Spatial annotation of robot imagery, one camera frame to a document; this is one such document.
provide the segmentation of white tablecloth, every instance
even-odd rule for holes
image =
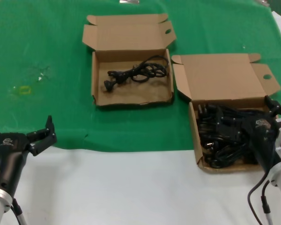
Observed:
[[[194,152],[102,153],[49,148],[29,155],[15,194],[30,225],[257,225],[249,190],[263,172],[207,174]],[[252,203],[266,225],[261,189]],[[266,196],[281,225],[281,193]],[[6,213],[2,225],[16,225]]]

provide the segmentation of black cylindrical joint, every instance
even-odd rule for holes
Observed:
[[[26,140],[19,134],[2,135],[0,138],[0,189],[13,198],[17,189],[28,151]]]

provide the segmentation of power cord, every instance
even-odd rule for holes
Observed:
[[[15,198],[13,199],[13,203],[10,209],[14,213],[19,225],[27,225],[25,218],[23,216],[23,211]]]
[[[224,105],[199,105],[197,124],[204,151],[204,160],[210,167],[220,169],[233,165],[239,159],[257,164],[249,148],[249,139],[242,134],[244,118],[265,114],[260,110],[233,109]]]
[[[167,65],[164,66],[159,63],[154,63],[154,62],[148,62],[149,60],[152,59],[162,59],[165,60]],[[108,92],[111,92],[113,89],[113,86],[115,84],[122,84],[124,83],[129,77],[131,80],[137,83],[144,83],[148,81],[150,78],[153,77],[165,77],[168,75],[167,73],[167,67],[169,66],[169,61],[160,55],[154,55],[147,60],[143,61],[141,64],[139,64],[137,67],[134,67],[130,70],[127,71],[108,71],[108,76],[113,77],[115,80],[114,81],[104,81],[104,85],[106,87],[106,90]],[[137,75],[141,75],[144,78],[143,79],[137,79]]]

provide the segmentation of open cardboard box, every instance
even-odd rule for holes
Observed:
[[[91,94],[95,104],[146,105],[156,102],[171,102],[173,98],[173,75],[169,51],[176,35],[167,14],[149,15],[89,15],[91,25],[85,25],[83,43],[94,49],[92,55]],[[115,85],[112,92],[104,87],[105,80],[111,80],[110,70],[126,71],[154,55],[168,59],[168,76],[150,78],[138,83],[128,79]],[[164,60],[151,60],[166,65]]]
[[[204,160],[196,122],[198,105],[205,103],[267,111],[264,96],[276,93],[280,86],[267,65],[255,63],[258,60],[260,55],[256,53],[172,56],[178,91],[191,100],[189,118],[194,153],[198,167],[204,171],[223,173],[260,168],[241,161],[227,168],[211,168]]]

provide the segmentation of green cloth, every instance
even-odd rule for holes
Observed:
[[[65,149],[192,149],[177,90],[173,105],[142,109],[102,110],[90,95],[86,16],[164,12],[177,35],[171,55],[261,53],[281,85],[281,35],[253,0],[0,0],[0,132],[42,129],[50,114]],[[281,91],[274,97],[281,103]]]

